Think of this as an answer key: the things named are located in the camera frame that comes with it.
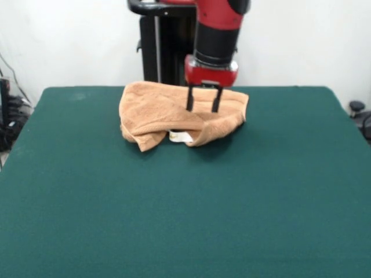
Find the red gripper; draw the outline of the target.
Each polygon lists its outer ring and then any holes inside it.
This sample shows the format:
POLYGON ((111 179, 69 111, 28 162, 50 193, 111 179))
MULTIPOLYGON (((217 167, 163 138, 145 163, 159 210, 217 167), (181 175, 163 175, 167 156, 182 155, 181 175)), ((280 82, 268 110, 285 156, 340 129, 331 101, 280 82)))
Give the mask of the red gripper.
POLYGON ((219 86, 212 105, 212 112, 217 113, 223 93, 222 87, 230 87, 234 84, 238 69, 236 61, 232 61, 227 67, 209 67, 201 64, 193 55, 187 55, 184 62, 185 80, 189 84, 186 110, 192 111, 193 109, 193 85, 208 84, 219 86))

